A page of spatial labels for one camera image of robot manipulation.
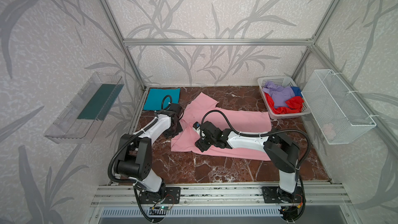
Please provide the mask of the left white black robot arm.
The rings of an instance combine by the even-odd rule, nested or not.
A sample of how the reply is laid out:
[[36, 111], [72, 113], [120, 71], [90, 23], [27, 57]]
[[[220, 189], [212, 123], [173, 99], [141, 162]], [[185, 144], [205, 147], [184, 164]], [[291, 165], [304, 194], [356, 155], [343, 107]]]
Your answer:
[[152, 144], [160, 137], [173, 138], [182, 132], [179, 122], [182, 107], [170, 103], [157, 111], [154, 119], [134, 134], [120, 138], [119, 148], [111, 158], [107, 174], [116, 183], [133, 183], [140, 191], [164, 195], [164, 181], [152, 170]]

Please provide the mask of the pink t-shirt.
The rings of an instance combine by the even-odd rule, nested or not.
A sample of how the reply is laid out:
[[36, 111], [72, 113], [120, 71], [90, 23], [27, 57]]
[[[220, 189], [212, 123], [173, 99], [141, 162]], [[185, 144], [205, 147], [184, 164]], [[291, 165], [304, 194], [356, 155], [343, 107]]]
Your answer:
[[[193, 124], [201, 123], [204, 115], [211, 110], [223, 112], [235, 130], [245, 133], [263, 133], [272, 129], [271, 119], [267, 112], [230, 111], [217, 107], [218, 101], [201, 93], [184, 110], [180, 120], [183, 131], [171, 139], [172, 152], [194, 152], [200, 154], [195, 142], [200, 138], [193, 129]], [[249, 160], [270, 161], [264, 150], [252, 150], [247, 148], [221, 149], [212, 146], [203, 152], [208, 156], [231, 157]]]

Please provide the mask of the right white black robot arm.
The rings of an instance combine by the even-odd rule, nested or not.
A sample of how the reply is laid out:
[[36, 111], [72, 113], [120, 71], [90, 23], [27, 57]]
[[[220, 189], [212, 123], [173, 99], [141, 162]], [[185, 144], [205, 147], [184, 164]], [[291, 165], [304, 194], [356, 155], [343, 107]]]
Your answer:
[[200, 135], [195, 146], [205, 152], [211, 147], [221, 149], [250, 149], [268, 155], [273, 165], [279, 169], [279, 186], [264, 188], [264, 199], [292, 203], [299, 181], [299, 153], [297, 143], [283, 132], [262, 136], [261, 134], [236, 133], [232, 129], [221, 130], [213, 123], [193, 124], [193, 130]]

